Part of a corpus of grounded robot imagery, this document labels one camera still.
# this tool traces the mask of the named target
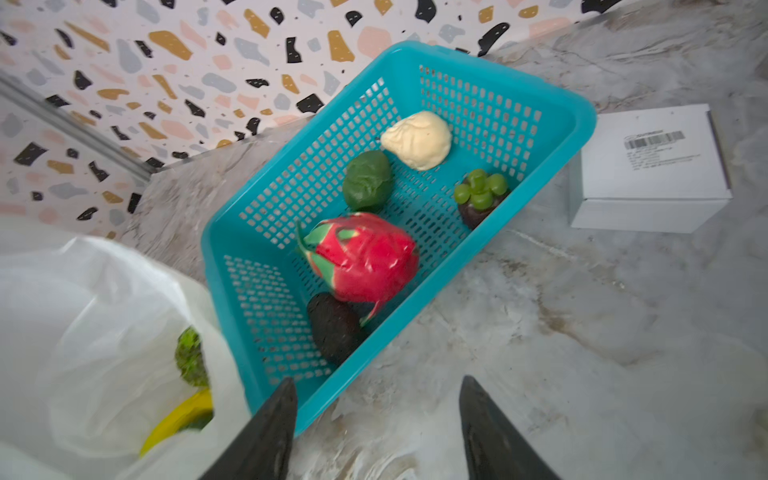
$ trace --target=terrazzo wall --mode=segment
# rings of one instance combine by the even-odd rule
[[[143,192],[127,171],[0,99],[0,214],[117,239]]]
[[[485,55],[619,0],[7,0],[0,65],[155,167],[317,112],[391,44]]]

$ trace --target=basket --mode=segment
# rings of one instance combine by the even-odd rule
[[[348,213],[341,194],[345,165],[379,148],[387,127],[422,110],[449,123],[451,152],[424,172],[387,152],[396,185],[379,213],[413,236],[419,271],[336,369],[312,340],[306,305],[325,286],[296,251],[294,222],[308,231]],[[595,121],[585,99],[490,61],[410,41],[384,51],[204,231],[208,285],[251,411],[292,376],[299,395],[296,434],[306,429],[578,152]],[[452,192],[475,168],[504,174],[512,192],[471,232]]]

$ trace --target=white plastic bag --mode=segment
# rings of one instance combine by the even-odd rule
[[[43,465],[52,478],[189,480],[250,418],[210,294],[119,243],[0,217],[0,309],[0,446],[29,457],[0,465],[0,478],[40,478]],[[214,419],[139,460],[152,429],[196,391],[174,361],[190,325]]]

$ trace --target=box lid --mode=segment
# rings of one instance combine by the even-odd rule
[[[584,198],[731,198],[707,104],[598,115]]]

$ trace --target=marble countertop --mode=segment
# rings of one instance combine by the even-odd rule
[[[709,103],[733,201],[691,235],[575,230],[561,172],[296,440],[289,478],[467,478],[465,374],[564,480],[768,478],[766,4],[718,3],[492,60],[603,112]],[[302,126],[154,175],[123,243],[204,282],[205,223]]]

